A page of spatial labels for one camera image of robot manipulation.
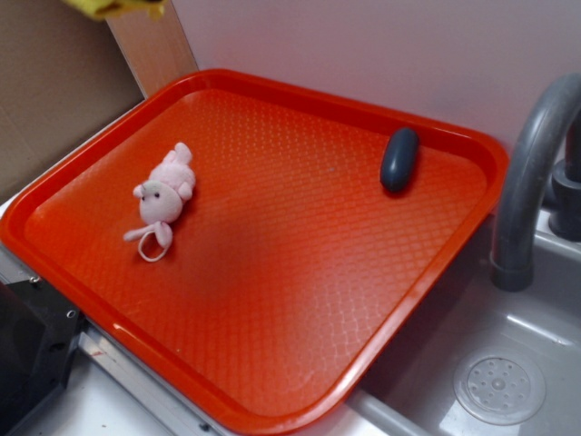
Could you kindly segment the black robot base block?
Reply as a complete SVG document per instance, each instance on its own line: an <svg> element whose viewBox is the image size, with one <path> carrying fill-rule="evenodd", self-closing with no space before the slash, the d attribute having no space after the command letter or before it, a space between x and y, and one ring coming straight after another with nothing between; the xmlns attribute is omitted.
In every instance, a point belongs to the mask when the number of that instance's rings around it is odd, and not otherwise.
<svg viewBox="0 0 581 436"><path fill-rule="evenodd" d="M1 285L1 433L12 435L68 384L84 315L49 282Z"/></svg>

